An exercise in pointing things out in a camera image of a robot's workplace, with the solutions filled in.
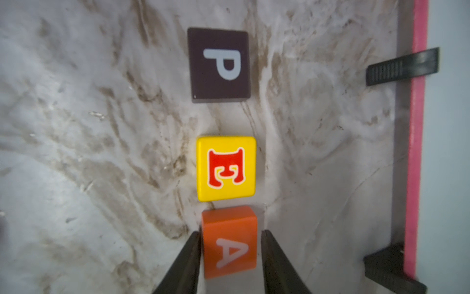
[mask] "yellow block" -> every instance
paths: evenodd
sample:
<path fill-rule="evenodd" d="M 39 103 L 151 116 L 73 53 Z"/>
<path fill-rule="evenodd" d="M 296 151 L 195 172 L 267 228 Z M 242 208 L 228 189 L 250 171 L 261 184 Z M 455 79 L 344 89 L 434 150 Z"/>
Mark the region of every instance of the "yellow block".
<path fill-rule="evenodd" d="M 255 194 L 256 140 L 201 137 L 196 143 L 197 196 L 208 202 Z"/>

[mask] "black plastic clip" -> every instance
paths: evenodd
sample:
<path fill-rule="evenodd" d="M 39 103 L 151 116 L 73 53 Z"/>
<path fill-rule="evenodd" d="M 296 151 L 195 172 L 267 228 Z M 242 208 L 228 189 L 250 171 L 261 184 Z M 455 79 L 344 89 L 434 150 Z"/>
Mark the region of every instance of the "black plastic clip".
<path fill-rule="evenodd" d="M 401 79 L 436 73 L 439 47 L 372 64 L 366 70 L 366 85 L 372 86 Z"/>
<path fill-rule="evenodd" d="M 403 243 L 364 257 L 366 277 L 397 294 L 426 294 L 426 285 L 403 272 Z"/>

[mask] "square tile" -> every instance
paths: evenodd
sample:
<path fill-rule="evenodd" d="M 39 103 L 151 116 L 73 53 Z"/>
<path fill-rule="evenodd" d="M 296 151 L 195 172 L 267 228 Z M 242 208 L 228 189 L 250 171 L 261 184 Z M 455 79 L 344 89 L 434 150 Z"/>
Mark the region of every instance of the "square tile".
<path fill-rule="evenodd" d="M 247 32 L 189 28 L 188 50 L 193 102 L 250 97 Z"/>
<path fill-rule="evenodd" d="M 199 201 L 249 197 L 256 186 L 256 140 L 253 137 L 201 137 L 196 143 Z"/>

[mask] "white surface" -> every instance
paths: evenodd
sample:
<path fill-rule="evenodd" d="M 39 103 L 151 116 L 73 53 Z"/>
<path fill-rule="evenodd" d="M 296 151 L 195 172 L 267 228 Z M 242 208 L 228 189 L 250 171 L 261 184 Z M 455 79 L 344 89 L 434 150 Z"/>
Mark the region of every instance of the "white surface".
<path fill-rule="evenodd" d="M 249 33 L 252 98 L 191 103 L 189 26 Z M 389 245 L 408 118 L 364 77 L 396 31 L 389 0 L 2 0 L 0 292 L 149 293 L 204 209 L 251 204 L 314 293 L 388 293 L 362 258 Z M 255 196 L 197 200 L 210 134 L 256 137 Z M 199 290 L 262 293 L 261 264 Z"/>
<path fill-rule="evenodd" d="M 430 0 L 428 48 L 439 72 L 426 77 L 416 277 L 428 294 L 470 289 L 470 2 Z"/>

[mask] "dirty white surface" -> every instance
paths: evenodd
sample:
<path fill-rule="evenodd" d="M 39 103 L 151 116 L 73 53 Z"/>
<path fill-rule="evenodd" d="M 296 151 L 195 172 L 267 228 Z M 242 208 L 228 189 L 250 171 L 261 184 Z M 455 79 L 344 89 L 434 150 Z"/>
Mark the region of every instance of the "dirty white surface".
<path fill-rule="evenodd" d="M 390 242 L 407 111 L 364 70 L 396 56 L 397 7 L 1 0 L 0 293 L 150 293 L 203 210 L 243 204 L 313 293 L 388 293 L 362 258 Z M 249 100 L 191 103 L 190 26 L 250 34 Z M 197 200 L 195 142 L 211 134 L 256 137 L 255 196 Z M 263 291 L 260 263 L 199 283 Z"/>

